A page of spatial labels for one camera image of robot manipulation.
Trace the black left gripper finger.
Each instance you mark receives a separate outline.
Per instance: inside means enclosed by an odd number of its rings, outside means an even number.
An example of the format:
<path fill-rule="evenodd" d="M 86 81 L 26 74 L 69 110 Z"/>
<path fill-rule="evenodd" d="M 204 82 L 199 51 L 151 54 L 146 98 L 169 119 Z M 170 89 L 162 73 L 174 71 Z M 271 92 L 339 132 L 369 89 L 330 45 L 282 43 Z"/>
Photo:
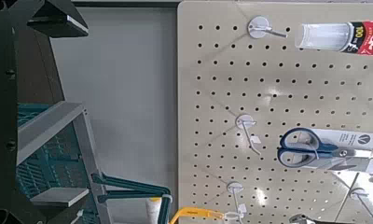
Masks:
<path fill-rule="evenodd" d="M 75 224 L 89 193 L 82 188 L 51 188 L 28 199 L 14 189 L 10 224 Z"/>
<path fill-rule="evenodd" d="M 71 0 L 44 0 L 27 25 L 52 38 L 89 35 L 88 25 Z"/>

